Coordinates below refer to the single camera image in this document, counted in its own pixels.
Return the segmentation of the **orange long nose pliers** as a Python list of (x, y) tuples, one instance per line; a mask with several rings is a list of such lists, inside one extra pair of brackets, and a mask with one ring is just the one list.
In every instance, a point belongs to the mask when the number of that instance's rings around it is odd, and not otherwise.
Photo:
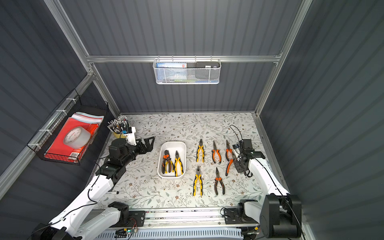
[(219, 173), (218, 168), (216, 168), (216, 178), (215, 178), (215, 185), (214, 185), (214, 191), (215, 191), (216, 195), (219, 194), (219, 192), (218, 192), (218, 184), (221, 185), (221, 187), (222, 187), (222, 194), (224, 195), (225, 194), (225, 185), (223, 183), (222, 178), (220, 177), (220, 173)]

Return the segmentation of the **orange black pliers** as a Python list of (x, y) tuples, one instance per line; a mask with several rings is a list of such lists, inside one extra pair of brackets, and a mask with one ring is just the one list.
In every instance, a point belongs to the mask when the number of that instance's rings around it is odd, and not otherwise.
[(174, 164), (172, 162), (169, 150), (165, 150), (162, 161), (162, 174), (174, 173)]

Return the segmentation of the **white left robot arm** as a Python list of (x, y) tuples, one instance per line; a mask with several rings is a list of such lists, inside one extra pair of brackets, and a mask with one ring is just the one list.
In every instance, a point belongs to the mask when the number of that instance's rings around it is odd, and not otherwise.
[(126, 172), (126, 166), (138, 155), (153, 150), (155, 137), (137, 139), (130, 145), (116, 139), (109, 146), (110, 154), (85, 189), (48, 224), (39, 224), (30, 240), (93, 240), (112, 226), (125, 227), (132, 223), (127, 204), (113, 202), (87, 223), (85, 218), (101, 198), (114, 188)]

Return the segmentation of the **black device in basket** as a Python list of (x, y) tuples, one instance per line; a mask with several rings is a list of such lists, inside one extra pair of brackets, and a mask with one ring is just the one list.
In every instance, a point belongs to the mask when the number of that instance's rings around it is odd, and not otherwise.
[(196, 62), (197, 69), (205, 69), (205, 68), (220, 68), (221, 64), (219, 62)]

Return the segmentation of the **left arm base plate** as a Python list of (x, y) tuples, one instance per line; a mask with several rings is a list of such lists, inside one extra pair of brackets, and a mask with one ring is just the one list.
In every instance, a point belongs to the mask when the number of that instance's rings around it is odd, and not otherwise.
[(124, 211), (121, 212), (119, 221), (112, 228), (142, 227), (145, 222), (145, 211)]

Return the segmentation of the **blue box in basket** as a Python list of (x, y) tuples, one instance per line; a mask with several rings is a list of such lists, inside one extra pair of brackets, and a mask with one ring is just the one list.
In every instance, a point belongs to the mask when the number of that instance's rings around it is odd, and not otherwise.
[(187, 67), (187, 63), (156, 63), (156, 68), (185, 69)]

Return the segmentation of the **small circuit board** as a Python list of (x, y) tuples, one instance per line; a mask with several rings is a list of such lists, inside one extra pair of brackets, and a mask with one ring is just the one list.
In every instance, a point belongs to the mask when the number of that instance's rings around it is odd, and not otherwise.
[(137, 228), (131, 228), (131, 229), (119, 229), (115, 231), (115, 239), (127, 239), (129, 240), (135, 233), (138, 232)]

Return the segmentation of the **bundle of pens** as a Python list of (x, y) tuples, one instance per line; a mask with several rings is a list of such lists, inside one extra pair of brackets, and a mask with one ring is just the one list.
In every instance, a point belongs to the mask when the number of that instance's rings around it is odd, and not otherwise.
[(108, 122), (107, 128), (114, 134), (127, 134), (129, 128), (128, 119), (125, 116), (119, 116), (117, 119)]

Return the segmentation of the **orange handled cutting pliers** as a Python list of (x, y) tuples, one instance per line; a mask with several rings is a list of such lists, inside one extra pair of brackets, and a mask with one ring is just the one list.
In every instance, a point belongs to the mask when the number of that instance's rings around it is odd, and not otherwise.
[(215, 141), (213, 141), (212, 159), (213, 159), (214, 164), (216, 164), (217, 162), (219, 164), (222, 163), (222, 156), (220, 154), (220, 150), (217, 148)]

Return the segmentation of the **small yellow handled pliers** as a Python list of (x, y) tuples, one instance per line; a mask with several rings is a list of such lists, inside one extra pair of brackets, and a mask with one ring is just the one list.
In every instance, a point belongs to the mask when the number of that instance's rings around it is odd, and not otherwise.
[(199, 162), (199, 157), (201, 157), (202, 163), (205, 162), (205, 150), (204, 150), (204, 144), (203, 144), (203, 139), (200, 139), (197, 153), (196, 153), (196, 162)]

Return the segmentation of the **large yellow black pliers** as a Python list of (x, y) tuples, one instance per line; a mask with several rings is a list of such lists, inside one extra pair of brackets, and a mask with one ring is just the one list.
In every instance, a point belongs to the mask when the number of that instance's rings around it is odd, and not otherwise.
[(200, 166), (198, 166), (196, 169), (193, 187), (194, 187), (193, 196), (196, 196), (197, 194), (199, 194), (200, 196), (203, 195), (203, 181), (202, 181), (202, 174), (201, 174)]

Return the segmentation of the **floral table mat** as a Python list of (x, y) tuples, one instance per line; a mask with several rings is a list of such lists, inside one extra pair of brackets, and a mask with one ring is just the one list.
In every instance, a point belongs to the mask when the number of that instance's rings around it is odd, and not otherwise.
[[(213, 141), (221, 154), (226, 152), (226, 140), (234, 145), (239, 138), (250, 139), (256, 151), (265, 149), (250, 113), (129, 115), (129, 123), (138, 138), (155, 137), (154, 149), (140, 155), (127, 166), (127, 171), (114, 189), (105, 194), (96, 208), (105, 209), (112, 202), (127, 204), (131, 209), (201, 208), (236, 206), (242, 199), (261, 200), (263, 192), (255, 177), (247, 178), (231, 167), (226, 176), (226, 159), (214, 164)], [(203, 139), (205, 162), (196, 162), (200, 139)], [(161, 146), (170, 141), (187, 146), (186, 173), (179, 180), (167, 180), (158, 175)], [(200, 166), (203, 195), (193, 196), (194, 179)], [(216, 168), (225, 185), (225, 194), (218, 184), (214, 191)]]

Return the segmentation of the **white plastic storage box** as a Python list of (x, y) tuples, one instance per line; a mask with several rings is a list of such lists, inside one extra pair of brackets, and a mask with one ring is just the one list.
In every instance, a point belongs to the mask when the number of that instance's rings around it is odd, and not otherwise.
[[(184, 174), (182, 176), (175, 177), (175, 172), (174, 173), (162, 174), (162, 161), (163, 161), (163, 155), (164, 155), (165, 150), (169, 150), (173, 164), (175, 164), (175, 153), (176, 153), (176, 151), (179, 152), (180, 157), (181, 157), (181, 161), (182, 161), (183, 167), (184, 167)], [(187, 170), (186, 169), (186, 160), (187, 160), (186, 159), (187, 158), (186, 153), (187, 153), (187, 146), (183, 142), (171, 141), (171, 142), (164, 143), (162, 145), (161, 151), (160, 151), (159, 164), (158, 164), (158, 175), (161, 178), (167, 179), (167, 180), (178, 180), (178, 179), (181, 179), (185, 175), (186, 170)]]

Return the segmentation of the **clear tape roll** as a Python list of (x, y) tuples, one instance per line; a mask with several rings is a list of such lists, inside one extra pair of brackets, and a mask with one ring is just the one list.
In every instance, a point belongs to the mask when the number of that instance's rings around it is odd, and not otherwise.
[(80, 149), (88, 143), (90, 138), (90, 132), (83, 127), (76, 127), (66, 134), (63, 143), (72, 149)]

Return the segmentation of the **yellow pen holder cup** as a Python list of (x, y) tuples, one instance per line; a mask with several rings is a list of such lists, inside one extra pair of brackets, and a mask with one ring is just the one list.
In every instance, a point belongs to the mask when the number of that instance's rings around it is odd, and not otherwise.
[(127, 132), (122, 131), (120, 133), (113, 133), (116, 139), (125, 139), (127, 137)]

